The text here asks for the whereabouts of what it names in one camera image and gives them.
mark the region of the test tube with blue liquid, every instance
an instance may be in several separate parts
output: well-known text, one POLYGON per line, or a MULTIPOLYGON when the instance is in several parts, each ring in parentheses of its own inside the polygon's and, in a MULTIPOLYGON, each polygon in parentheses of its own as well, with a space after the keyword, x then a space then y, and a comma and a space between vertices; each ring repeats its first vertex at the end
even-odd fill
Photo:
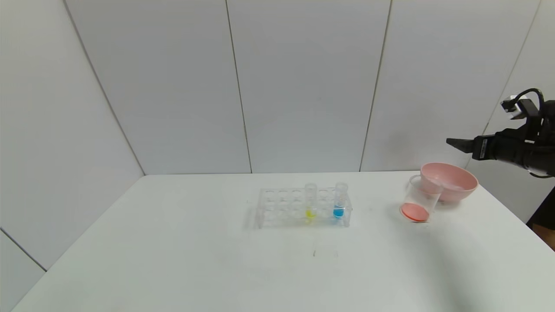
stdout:
POLYGON ((345 206, 347 205, 347 190, 349 186, 347 183, 337 182, 335 184, 335 199, 334 199, 334 217, 341 219, 345 213, 345 206))

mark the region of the test tube rack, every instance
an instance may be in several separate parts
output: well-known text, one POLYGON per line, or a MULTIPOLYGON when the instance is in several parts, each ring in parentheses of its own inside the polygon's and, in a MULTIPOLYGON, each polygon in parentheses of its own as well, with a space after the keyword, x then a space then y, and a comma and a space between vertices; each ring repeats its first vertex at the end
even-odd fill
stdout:
POLYGON ((351 220, 351 200, 346 198, 344 213, 334 215, 335 188, 317 191, 315 206, 311 209, 305 202, 305 189, 261 189, 256 225, 264 227, 348 227, 351 220))

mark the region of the yellow liquid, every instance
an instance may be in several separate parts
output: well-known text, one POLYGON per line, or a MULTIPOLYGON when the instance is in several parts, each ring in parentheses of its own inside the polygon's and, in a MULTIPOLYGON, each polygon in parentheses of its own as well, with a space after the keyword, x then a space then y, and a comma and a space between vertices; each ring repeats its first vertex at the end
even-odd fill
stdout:
POLYGON ((316 217, 316 213, 312 211, 312 208, 306 207, 306 217, 309 219, 314 219, 316 217))

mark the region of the pink bowl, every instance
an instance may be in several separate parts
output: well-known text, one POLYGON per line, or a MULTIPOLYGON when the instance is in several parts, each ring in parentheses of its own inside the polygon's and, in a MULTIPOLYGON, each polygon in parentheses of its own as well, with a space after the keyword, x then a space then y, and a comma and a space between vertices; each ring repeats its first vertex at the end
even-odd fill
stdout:
POLYGON ((446 163, 427 163, 420 168, 420 174, 443 184, 440 200, 444 202, 458 202, 478 187, 478 179, 472 173, 446 163))

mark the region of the person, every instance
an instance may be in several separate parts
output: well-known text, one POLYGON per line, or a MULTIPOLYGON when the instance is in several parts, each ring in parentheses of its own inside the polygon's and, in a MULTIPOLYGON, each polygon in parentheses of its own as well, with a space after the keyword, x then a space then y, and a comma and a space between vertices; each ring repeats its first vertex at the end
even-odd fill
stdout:
POLYGON ((555 188, 547 195, 526 225, 555 251, 555 188))

